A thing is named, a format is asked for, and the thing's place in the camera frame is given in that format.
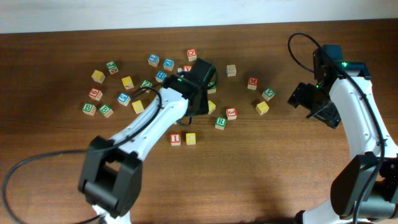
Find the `yellow C block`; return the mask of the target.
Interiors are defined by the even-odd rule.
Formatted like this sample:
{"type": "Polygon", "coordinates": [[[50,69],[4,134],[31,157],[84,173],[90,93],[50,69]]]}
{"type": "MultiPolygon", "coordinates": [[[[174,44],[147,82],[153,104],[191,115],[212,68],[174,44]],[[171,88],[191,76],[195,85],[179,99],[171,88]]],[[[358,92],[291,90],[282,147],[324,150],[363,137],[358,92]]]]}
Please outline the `yellow C block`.
{"type": "Polygon", "coordinates": [[[195,145],[197,143],[196,134],[195,133],[187,133],[186,134],[186,144],[187,145],[195,145]]]}

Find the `red I block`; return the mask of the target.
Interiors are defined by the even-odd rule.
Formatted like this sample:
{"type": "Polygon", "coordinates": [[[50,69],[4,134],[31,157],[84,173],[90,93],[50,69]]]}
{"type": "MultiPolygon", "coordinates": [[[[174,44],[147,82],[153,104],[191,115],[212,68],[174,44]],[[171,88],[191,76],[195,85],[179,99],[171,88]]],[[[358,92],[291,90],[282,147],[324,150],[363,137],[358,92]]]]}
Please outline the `red I block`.
{"type": "Polygon", "coordinates": [[[170,135],[170,143],[172,146],[180,146],[181,145],[181,136],[178,133],[173,133],[170,135]]]}

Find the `green N block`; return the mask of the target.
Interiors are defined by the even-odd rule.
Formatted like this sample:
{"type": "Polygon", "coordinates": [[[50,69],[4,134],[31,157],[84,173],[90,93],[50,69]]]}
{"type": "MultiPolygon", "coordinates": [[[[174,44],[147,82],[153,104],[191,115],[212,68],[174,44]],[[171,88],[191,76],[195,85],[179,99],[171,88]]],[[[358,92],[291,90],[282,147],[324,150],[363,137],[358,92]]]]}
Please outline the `green N block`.
{"type": "Polygon", "coordinates": [[[208,92],[208,94],[212,94],[212,93],[216,92],[215,82],[209,82],[207,92],[208,92]]]}

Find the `yellow block centre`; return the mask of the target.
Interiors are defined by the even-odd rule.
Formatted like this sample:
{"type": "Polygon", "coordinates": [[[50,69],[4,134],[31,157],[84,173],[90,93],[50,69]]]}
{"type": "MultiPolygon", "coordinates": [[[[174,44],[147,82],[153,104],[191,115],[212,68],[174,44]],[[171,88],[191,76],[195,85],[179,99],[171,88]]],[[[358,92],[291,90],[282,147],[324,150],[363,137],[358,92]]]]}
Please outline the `yellow block centre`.
{"type": "Polygon", "coordinates": [[[212,114],[215,109],[216,105],[211,100],[208,100],[208,114],[212,114]]]}

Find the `blue D block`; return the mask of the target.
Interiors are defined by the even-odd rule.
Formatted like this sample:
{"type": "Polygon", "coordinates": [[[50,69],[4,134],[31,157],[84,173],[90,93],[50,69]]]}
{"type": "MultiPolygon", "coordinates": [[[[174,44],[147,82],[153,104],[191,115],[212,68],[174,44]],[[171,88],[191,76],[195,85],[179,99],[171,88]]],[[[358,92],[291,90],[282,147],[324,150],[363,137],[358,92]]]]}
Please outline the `blue D block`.
{"type": "Polygon", "coordinates": [[[174,60],[171,58],[166,58],[163,62],[163,68],[167,71],[172,71],[174,68],[174,60]]]}

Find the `blue H block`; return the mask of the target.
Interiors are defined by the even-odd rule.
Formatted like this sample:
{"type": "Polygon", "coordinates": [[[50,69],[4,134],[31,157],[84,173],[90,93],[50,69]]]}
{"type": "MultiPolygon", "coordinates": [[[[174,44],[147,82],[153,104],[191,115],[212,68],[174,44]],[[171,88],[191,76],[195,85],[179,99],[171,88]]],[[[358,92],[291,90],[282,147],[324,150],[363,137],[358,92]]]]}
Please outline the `blue H block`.
{"type": "Polygon", "coordinates": [[[165,72],[161,71],[161,70],[159,70],[157,72],[157,74],[155,75],[155,79],[159,83],[162,83],[165,80],[166,77],[167,77],[167,74],[165,72]]]}

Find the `plain wooden block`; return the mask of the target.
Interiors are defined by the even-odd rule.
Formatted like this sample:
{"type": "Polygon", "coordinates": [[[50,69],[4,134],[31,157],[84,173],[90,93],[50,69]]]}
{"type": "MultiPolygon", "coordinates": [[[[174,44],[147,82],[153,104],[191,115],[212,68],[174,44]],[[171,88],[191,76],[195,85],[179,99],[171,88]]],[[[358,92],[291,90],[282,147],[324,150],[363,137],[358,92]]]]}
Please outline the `plain wooden block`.
{"type": "Polygon", "coordinates": [[[236,66],[235,65],[227,65],[226,66],[226,75],[228,77],[234,77],[236,76],[236,66]]]}

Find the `blue block top left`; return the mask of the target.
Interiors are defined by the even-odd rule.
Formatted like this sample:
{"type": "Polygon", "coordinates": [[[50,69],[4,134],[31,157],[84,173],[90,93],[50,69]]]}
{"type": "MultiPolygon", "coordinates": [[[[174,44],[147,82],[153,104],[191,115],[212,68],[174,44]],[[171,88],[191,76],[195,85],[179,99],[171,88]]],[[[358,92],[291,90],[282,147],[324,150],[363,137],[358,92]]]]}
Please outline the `blue block top left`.
{"type": "Polygon", "coordinates": [[[160,58],[156,54],[150,54],[147,61],[148,61],[149,65],[156,67],[159,64],[160,58]]]}

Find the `green Z block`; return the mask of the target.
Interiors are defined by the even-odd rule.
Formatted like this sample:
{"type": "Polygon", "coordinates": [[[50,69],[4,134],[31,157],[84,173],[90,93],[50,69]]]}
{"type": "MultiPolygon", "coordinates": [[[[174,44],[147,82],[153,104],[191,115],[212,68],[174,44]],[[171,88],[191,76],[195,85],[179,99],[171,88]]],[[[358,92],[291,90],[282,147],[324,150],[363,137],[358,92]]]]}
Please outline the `green Z block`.
{"type": "MultiPolygon", "coordinates": [[[[143,80],[141,85],[140,85],[140,87],[143,88],[145,86],[146,87],[153,87],[153,83],[150,80],[143,80]]],[[[145,89],[145,92],[146,93],[150,93],[150,89],[145,89]]]]}

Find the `yellow S block left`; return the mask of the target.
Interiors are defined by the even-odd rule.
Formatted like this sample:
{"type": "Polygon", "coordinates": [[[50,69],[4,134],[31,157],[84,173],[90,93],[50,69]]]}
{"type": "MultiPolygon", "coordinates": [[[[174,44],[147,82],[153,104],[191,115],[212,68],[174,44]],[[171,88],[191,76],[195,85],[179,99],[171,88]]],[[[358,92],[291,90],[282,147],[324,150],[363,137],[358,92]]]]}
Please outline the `yellow S block left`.
{"type": "Polygon", "coordinates": [[[141,100],[132,102],[132,107],[136,114],[144,112],[144,107],[141,100]]]}

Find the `green V block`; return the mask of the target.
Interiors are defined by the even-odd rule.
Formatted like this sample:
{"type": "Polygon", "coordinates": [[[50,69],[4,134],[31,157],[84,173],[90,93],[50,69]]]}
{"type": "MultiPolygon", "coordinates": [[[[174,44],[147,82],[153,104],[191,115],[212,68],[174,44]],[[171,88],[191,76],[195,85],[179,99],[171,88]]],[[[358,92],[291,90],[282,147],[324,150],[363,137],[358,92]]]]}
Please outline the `green V block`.
{"type": "Polygon", "coordinates": [[[267,88],[262,92],[262,97],[266,100],[269,101],[271,100],[275,95],[275,91],[272,88],[267,88]]]}

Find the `blue 5 block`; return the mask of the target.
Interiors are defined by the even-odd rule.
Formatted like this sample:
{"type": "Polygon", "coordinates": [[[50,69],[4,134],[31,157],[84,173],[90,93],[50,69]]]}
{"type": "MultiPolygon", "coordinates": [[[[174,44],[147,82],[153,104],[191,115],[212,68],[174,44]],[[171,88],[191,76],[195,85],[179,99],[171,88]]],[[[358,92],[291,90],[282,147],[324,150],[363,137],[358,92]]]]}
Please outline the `blue 5 block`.
{"type": "Polygon", "coordinates": [[[120,95],[117,97],[117,101],[123,106],[127,106],[130,100],[131,100],[130,96],[126,93],[120,93],[120,95]]]}

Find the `green B block right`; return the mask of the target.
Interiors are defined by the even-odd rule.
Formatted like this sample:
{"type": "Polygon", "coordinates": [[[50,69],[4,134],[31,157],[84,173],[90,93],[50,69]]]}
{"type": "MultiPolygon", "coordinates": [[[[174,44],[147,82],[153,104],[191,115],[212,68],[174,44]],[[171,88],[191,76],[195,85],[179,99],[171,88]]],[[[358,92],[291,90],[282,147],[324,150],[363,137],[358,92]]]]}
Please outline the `green B block right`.
{"type": "Polygon", "coordinates": [[[108,118],[109,116],[111,116],[113,114],[113,110],[111,109],[111,107],[107,104],[103,104],[100,108],[99,108],[99,112],[105,116],[106,118],[108,118]]]}

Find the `red 9 block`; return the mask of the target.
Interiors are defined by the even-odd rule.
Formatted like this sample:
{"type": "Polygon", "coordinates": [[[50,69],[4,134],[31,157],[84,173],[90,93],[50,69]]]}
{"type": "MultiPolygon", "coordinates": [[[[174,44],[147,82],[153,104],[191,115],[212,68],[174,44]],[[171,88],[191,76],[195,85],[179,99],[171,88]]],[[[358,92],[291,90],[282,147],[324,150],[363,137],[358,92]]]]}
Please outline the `red 9 block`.
{"type": "Polygon", "coordinates": [[[101,97],[103,96],[103,93],[101,92],[101,90],[97,89],[97,88],[92,88],[88,94],[88,96],[92,99],[92,100],[96,100],[99,101],[101,99],[101,97]]]}

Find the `green B block left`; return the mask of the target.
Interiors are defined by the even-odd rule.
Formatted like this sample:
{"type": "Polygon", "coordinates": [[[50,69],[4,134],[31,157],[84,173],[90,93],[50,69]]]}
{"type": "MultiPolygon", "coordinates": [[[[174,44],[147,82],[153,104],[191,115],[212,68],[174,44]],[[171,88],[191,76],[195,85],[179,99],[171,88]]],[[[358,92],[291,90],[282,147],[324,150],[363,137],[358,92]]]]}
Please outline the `green B block left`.
{"type": "Polygon", "coordinates": [[[96,106],[92,103],[85,103],[81,110],[84,112],[84,114],[93,116],[96,112],[96,106]]]}

